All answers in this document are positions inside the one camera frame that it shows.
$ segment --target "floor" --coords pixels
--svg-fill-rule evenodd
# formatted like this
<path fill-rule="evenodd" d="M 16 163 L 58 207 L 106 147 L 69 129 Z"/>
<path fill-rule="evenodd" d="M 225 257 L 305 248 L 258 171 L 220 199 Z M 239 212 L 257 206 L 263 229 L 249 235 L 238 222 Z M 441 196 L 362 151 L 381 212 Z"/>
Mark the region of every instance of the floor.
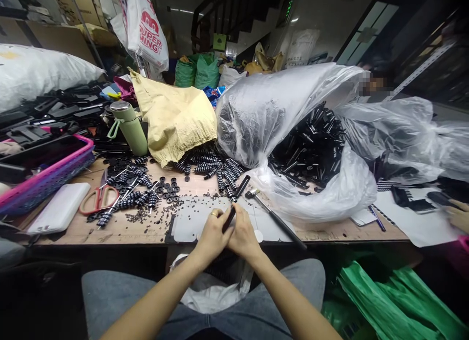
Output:
<path fill-rule="evenodd" d="M 318 257 L 325 264 L 327 283 L 335 280 L 334 268 L 328 268 L 337 252 L 333 246 L 318 246 L 300 255 L 293 246 L 263 249 L 279 269 Z M 85 340 L 81 276 L 87 271 L 108 269 L 158 281 L 165 275 L 167 253 L 165 247 L 36 248 L 27 268 L 0 274 L 0 329 L 17 339 L 36 338 L 46 329 L 50 340 Z M 469 321 L 469 288 L 454 270 L 432 256 L 415 270 L 461 320 Z M 258 283 L 258 278 L 253 278 L 252 287 Z M 19 320 L 28 326 L 18 327 Z"/>

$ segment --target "white paper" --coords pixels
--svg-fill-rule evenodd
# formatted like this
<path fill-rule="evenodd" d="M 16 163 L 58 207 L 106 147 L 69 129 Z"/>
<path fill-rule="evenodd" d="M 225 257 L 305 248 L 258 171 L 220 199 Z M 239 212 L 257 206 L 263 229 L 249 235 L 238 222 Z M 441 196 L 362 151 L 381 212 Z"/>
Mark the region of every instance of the white paper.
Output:
<path fill-rule="evenodd" d="M 408 191 L 412 194 L 412 200 L 417 200 L 425 198 L 428 192 L 439 190 L 425 188 Z M 374 206 L 392 220 L 417 247 L 439 245 L 455 241 L 459 235 L 465 235 L 448 222 L 449 214 L 446 211 L 438 208 L 432 213 L 417 214 L 410 208 L 399 207 L 394 202 L 391 191 L 378 192 Z"/>
<path fill-rule="evenodd" d="M 369 209 L 362 209 L 361 211 L 356 212 L 354 215 L 350 217 L 350 219 L 352 219 L 353 222 L 357 224 L 358 226 L 363 226 L 363 225 L 376 221 L 376 217 L 373 214 L 371 214 Z"/>

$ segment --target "staircase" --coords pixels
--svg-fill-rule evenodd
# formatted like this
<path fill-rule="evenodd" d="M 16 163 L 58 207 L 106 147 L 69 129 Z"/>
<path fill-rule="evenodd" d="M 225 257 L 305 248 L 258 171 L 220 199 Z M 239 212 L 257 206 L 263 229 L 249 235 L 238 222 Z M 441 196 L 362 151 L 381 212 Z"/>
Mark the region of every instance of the staircase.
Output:
<path fill-rule="evenodd" d="M 279 13 L 280 0 L 203 0 L 192 18 L 192 51 L 208 52 L 217 33 L 240 54 L 276 27 Z"/>

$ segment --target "cardboard box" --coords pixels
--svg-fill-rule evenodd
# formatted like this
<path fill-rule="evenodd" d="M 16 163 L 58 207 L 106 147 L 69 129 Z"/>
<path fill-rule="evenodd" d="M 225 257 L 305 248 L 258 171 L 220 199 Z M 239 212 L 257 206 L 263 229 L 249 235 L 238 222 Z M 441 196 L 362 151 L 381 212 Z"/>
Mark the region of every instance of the cardboard box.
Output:
<path fill-rule="evenodd" d="M 0 43 L 32 46 L 16 19 L 0 17 L 0 31 Z"/>
<path fill-rule="evenodd" d="M 101 24 L 101 27 L 108 30 L 106 20 L 104 19 L 103 8 L 101 7 L 101 1 L 93 0 L 93 3 L 94 3 L 94 7 L 96 8 L 96 14 L 98 14 L 98 19 Z"/>
<path fill-rule="evenodd" d="M 96 65 L 88 44 L 75 26 L 46 25 L 0 17 L 0 43 L 56 50 Z"/>
<path fill-rule="evenodd" d="M 78 25 L 82 22 L 78 15 L 78 11 L 73 3 L 73 0 L 56 0 L 59 5 L 61 13 L 65 16 L 66 20 L 70 25 Z M 83 16 L 83 19 L 87 23 L 91 23 L 96 26 L 101 26 L 96 8 L 94 7 L 93 0 L 75 0 Z"/>

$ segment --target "hand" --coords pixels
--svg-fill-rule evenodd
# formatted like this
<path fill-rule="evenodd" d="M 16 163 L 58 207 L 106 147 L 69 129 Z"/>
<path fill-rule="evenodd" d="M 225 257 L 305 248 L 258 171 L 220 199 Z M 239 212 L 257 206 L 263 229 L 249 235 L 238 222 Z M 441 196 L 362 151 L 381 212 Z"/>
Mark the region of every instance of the hand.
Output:
<path fill-rule="evenodd" d="M 229 227 L 225 233 L 222 233 L 223 224 L 226 222 L 231 208 L 228 208 L 225 213 L 221 209 L 214 209 L 204 225 L 204 230 L 200 236 L 199 241 L 192 254 L 198 257 L 204 269 L 218 257 L 221 251 L 228 244 L 233 227 Z"/>
<path fill-rule="evenodd" d="M 237 203 L 233 203 L 233 208 L 236 211 L 236 225 L 228 241 L 228 248 L 251 264 L 252 259 L 263 252 L 254 234 L 249 214 Z"/>
<path fill-rule="evenodd" d="M 451 212 L 449 222 L 455 227 L 458 227 L 465 233 L 469 234 L 469 206 L 456 200 L 449 201 L 462 209 L 461 211 L 454 207 L 445 207 L 448 212 Z"/>

